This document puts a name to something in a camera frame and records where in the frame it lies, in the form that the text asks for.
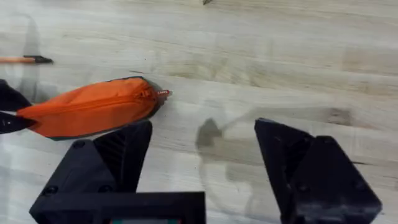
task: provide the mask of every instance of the orange pouch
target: orange pouch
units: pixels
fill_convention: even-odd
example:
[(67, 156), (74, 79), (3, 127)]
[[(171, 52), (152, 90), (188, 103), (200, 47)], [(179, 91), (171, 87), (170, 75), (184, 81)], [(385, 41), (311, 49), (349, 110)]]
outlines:
[(95, 83), (17, 112), (37, 123), (29, 129), (50, 138), (94, 134), (148, 117), (157, 107), (154, 88), (134, 77)]

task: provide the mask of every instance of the table surface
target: table surface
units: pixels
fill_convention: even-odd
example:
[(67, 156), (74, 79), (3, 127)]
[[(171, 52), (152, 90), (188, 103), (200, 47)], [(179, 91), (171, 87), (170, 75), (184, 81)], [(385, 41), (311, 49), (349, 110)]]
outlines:
[[(398, 223), (398, 1), (0, 2), (0, 65), (34, 103), (142, 75), (174, 91), (151, 119), (139, 191), (206, 190), (208, 223), (279, 223), (254, 120), (337, 139)], [(28, 210), (72, 141), (0, 136), (0, 223)]]

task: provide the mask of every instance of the light wood surface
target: light wood surface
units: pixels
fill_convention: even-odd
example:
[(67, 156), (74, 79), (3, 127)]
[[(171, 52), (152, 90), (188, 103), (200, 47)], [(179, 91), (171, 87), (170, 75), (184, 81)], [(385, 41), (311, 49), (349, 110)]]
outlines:
[[(334, 136), (398, 223), (398, 1), (0, 1), (0, 65), (34, 103), (142, 75), (174, 95), (152, 118), (139, 191), (206, 190), (208, 223), (279, 223), (254, 135), (274, 119)], [(28, 210), (71, 141), (0, 136), (0, 223)]]

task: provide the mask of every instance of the black 3d-printed part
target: black 3d-printed part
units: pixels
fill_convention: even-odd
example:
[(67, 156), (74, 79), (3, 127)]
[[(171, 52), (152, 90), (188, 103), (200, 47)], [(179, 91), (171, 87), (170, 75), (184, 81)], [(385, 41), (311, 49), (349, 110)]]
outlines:
[(17, 111), (31, 106), (31, 103), (5, 80), (0, 80), (0, 111)]
[(267, 119), (255, 130), (283, 224), (371, 223), (381, 202), (338, 143)]
[(135, 193), (151, 134), (150, 121), (141, 121), (94, 141), (76, 141), (30, 214), (38, 224), (114, 219), (205, 224), (204, 192)]
[(34, 120), (0, 112), (0, 134), (19, 131), (28, 128), (33, 124), (35, 124)]
[(118, 191), (136, 191), (151, 136), (152, 124), (140, 121), (94, 140), (118, 184)]

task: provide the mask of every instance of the zipper pull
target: zipper pull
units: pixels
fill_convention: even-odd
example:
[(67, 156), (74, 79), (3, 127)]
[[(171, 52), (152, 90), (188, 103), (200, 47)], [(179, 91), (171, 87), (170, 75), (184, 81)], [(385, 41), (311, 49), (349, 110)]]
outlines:
[(156, 92), (157, 97), (168, 97), (172, 92), (169, 90), (160, 90)]

